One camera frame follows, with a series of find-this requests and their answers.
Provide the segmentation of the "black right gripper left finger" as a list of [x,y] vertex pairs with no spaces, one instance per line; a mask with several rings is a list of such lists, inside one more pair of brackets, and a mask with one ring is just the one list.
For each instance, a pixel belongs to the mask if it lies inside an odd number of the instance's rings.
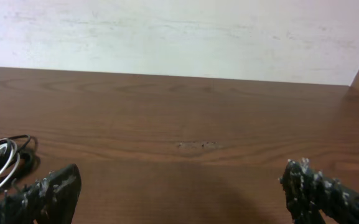
[[82,189],[76,164],[50,172],[34,184],[0,200],[0,224],[71,223]]

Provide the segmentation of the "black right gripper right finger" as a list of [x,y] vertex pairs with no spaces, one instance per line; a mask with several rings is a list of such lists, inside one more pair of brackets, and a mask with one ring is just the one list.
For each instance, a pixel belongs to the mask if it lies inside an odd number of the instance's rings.
[[326,215],[339,224],[359,224],[359,193],[312,170],[308,159],[289,159],[279,182],[293,223],[325,223]]

